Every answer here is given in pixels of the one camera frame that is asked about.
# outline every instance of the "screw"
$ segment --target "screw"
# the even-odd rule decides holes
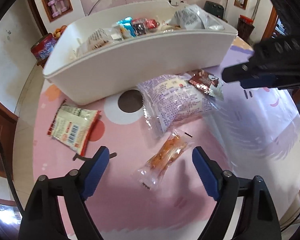
[[[261,182],[261,181],[263,181],[263,178],[261,177],[261,176],[256,176],[256,180],[258,181],[258,182]]]
[[[70,176],[75,176],[75,175],[77,175],[79,173],[79,171],[78,170],[71,170],[70,172],[69,172],[69,174],[70,174]]]
[[[224,171],[223,175],[225,175],[227,178],[232,176],[232,172],[231,171]]]
[[[40,175],[38,181],[44,181],[46,179],[46,175]]]

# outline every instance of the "power outlet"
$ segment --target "power outlet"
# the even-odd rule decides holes
[[[183,1],[181,0],[164,0],[164,1],[169,1],[169,3],[172,6],[179,6],[181,3],[183,3]]]

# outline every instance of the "brown circle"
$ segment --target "brown circle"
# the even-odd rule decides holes
[[[140,91],[135,89],[125,91],[118,99],[118,106],[126,113],[138,111],[143,106]]]

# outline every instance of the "blue gripper pad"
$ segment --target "blue gripper pad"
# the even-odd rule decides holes
[[[215,201],[218,201],[220,198],[218,181],[197,148],[194,148],[192,151],[192,162],[199,174],[205,190],[208,193],[208,196],[213,197]]]
[[[89,174],[84,180],[83,191],[81,193],[81,197],[84,200],[87,200],[87,198],[92,196],[95,192],[103,172],[109,163],[109,156],[109,149],[104,147],[103,152],[99,155],[98,160],[94,163]]]

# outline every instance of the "barcode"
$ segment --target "barcode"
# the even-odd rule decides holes
[[[74,144],[74,140],[75,140],[75,137],[77,136],[78,131],[79,131],[79,126],[74,124],[72,126],[71,132],[69,134],[69,138],[68,138],[69,143]]]

